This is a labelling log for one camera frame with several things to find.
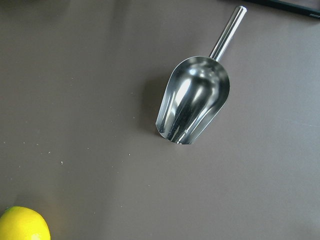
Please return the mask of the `wine glass rack tray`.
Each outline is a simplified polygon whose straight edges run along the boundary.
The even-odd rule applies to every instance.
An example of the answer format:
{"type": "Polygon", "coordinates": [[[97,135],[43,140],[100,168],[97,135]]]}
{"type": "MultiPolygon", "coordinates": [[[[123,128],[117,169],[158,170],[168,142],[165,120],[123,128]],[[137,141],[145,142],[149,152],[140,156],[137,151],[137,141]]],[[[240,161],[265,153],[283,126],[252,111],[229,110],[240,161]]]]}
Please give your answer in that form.
{"type": "Polygon", "coordinates": [[[319,0],[247,0],[247,2],[320,19],[319,0]]]}

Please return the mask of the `steel ice scoop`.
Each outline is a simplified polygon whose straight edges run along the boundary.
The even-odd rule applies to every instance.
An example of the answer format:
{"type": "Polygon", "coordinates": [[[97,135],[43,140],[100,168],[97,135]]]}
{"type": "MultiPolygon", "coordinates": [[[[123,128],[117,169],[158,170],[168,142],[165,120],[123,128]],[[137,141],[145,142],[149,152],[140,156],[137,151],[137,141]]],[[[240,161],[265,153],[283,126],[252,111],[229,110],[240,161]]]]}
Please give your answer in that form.
{"type": "Polygon", "coordinates": [[[230,79],[220,60],[246,13],[237,6],[210,54],[189,57],[172,71],[155,122],[164,139],[193,144],[225,105],[230,79]]]}

